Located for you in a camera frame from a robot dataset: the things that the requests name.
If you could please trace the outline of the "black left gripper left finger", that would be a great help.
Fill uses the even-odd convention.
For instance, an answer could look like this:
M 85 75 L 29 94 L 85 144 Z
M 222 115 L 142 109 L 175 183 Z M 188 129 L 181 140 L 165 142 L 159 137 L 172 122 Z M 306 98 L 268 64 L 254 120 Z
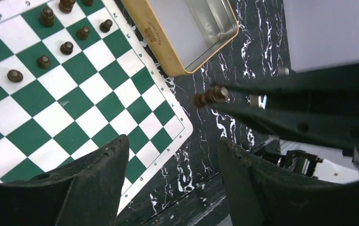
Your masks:
M 0 226 L 113 226 L 129 160 L 119 135 L 30 180 L 0 184 Z

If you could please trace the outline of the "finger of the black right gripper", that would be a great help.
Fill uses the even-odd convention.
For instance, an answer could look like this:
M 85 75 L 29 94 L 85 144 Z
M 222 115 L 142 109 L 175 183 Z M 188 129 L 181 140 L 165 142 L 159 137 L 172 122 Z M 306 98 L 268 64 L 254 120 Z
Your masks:
M 339 94 L 358 98 L 359 62 L 251 80 L 214 81 L 213 86 L 252 95 Z
M 359 149 L 359 117 L 356 116 L 263 110 L 227 103 L 211 104 L 211 108 L 232 116 L 259 133 L 337 149 Z

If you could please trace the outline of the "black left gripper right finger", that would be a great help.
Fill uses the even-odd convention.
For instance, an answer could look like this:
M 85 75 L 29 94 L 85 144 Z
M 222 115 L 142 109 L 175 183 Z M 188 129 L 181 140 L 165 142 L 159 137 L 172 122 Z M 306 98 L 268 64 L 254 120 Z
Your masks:
M 217 145 L 235 226 L 359 226 L 359 181 L 310 178 L 248 153 L 226 137 Z

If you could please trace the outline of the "brown chess piece sixteenth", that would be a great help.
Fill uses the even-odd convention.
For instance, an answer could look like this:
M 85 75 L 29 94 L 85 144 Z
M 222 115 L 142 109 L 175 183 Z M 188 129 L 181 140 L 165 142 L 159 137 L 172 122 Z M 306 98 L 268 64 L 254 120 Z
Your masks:
M 214 86 L 204 93 L 195 94 L 192 103 L 196 108 L 202 108 L 208 104 L 224 102 L 228 97 L 228 90 L 223 86 Z

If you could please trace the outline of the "brown chess piece twelfth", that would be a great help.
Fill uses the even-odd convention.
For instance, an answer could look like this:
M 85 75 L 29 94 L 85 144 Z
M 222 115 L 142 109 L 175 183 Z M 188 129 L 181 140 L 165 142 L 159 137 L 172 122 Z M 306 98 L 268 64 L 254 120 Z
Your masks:
M 51 60 L 47 55 L 42 55 L 37 59 L 37 65 L 40 68 L 48 69 L 51 66 Z

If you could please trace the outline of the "brown chess piece eleventh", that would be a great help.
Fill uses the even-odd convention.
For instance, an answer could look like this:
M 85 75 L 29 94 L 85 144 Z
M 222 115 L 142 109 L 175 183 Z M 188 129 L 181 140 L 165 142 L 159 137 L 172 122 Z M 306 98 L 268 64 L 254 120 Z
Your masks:
M 73 44 L 69 41 L 66 41 L 60 46 L 60 52 L 64 55 L 70 55 L 73 52 Z

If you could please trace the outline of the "brown chess piece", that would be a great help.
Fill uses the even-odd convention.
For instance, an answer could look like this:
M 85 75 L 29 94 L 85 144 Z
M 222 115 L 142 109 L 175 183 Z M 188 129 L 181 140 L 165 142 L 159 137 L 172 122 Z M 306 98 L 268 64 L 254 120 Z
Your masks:
M 87 6 L 87 7 L 90 7 L 93 5 L 94 3 L 94 0 L 82 0 L 82 3 Z
M 40 13 L 40 23 L 45 27 L 52 27 L 54 25 L 55 15 L 49 7 L 43 7 Z
M 110 31 L 111 27 L 113 25 L 113 22 L 111 19 L 107 19 L 105 21 L 103 21 L 100 25 L 99 25 L 99 29 L 101 32 L 107 33 Z
M 86 40 L 89 36 L 90 28 L 88 26 L 83 26 L 82 28 L 78 29 L 76 32 L 76 36 L 80 40 Z
M 58 8 L 63 13 L 71 13 L 73 6 L 75 5 L 76 0 L 60 0 Z

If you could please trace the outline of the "brown chess piece fourteenth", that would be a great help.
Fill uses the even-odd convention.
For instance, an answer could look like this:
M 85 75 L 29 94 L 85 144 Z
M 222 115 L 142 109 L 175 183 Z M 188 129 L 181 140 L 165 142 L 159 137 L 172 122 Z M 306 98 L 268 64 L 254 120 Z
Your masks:
M 21 82 L 23 80 L 23 74 L 16 70 L 16 69 L 12 69 L 9 70 L 7 73 L 7 78 L 11 81 L 11 82 Z

